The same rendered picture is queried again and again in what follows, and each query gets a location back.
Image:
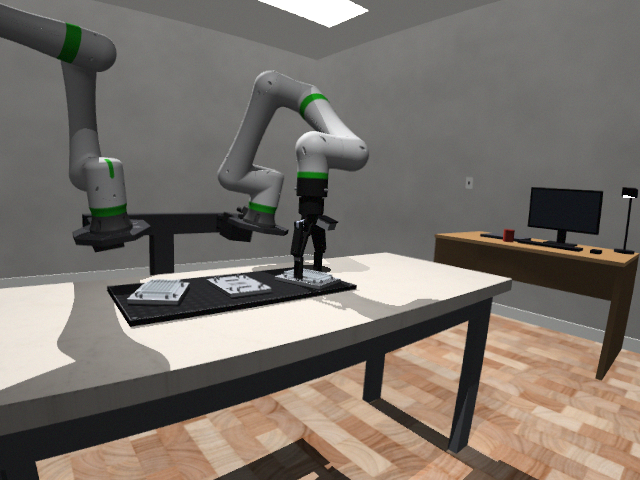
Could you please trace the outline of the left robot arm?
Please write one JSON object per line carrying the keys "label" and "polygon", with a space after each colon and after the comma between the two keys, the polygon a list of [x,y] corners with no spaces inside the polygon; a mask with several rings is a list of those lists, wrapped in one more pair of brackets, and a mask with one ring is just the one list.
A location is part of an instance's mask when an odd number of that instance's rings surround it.
{"label": "left robot arm", "polygon": [[296,144],[297,196],[327,197],[330,168],[357,171],[369,158],[365,142],[346,127],[317,87],[276,71],[261,73],[255,80],[238,134],[219,168],[218,180],[229,191],[250,194],[249,207],[237,207],[239,218],[269,228],[276,226],[275,212],[284,176],[276,170],[253,165],[253,161],[280,107],[298,112],[315,130],[302,135]]}

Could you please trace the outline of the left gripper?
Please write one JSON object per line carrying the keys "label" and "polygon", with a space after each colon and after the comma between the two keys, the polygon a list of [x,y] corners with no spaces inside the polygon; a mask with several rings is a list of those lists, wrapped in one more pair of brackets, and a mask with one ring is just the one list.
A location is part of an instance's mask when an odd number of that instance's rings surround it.
{"label": "left gripper", "polygon": [[299,214],[302,217],[300,221],[294,222],[290,252],[294,256],[294,278],[296,279],[303,279],[303,254],[310,235],[315,249],[313,270],[322,272],[322,255],[326,250],[325,229],[317,226],[317,221],[314,220],[315,215],[323,215],[323,213],[324,198],[299,197]]}

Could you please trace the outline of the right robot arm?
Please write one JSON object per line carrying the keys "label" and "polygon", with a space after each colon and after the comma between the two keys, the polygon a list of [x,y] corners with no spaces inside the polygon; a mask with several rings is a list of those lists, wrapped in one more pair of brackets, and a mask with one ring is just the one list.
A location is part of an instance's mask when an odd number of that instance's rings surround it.
{"label": "right robot arm", "polygon": [[90,233],[110,235],[131,229],[122,162],[98,158],[96,74],[114,64],[114,43],[103,34],[1,3],[0,37],[61,60],[69,120],[69,178],[87,192]]}

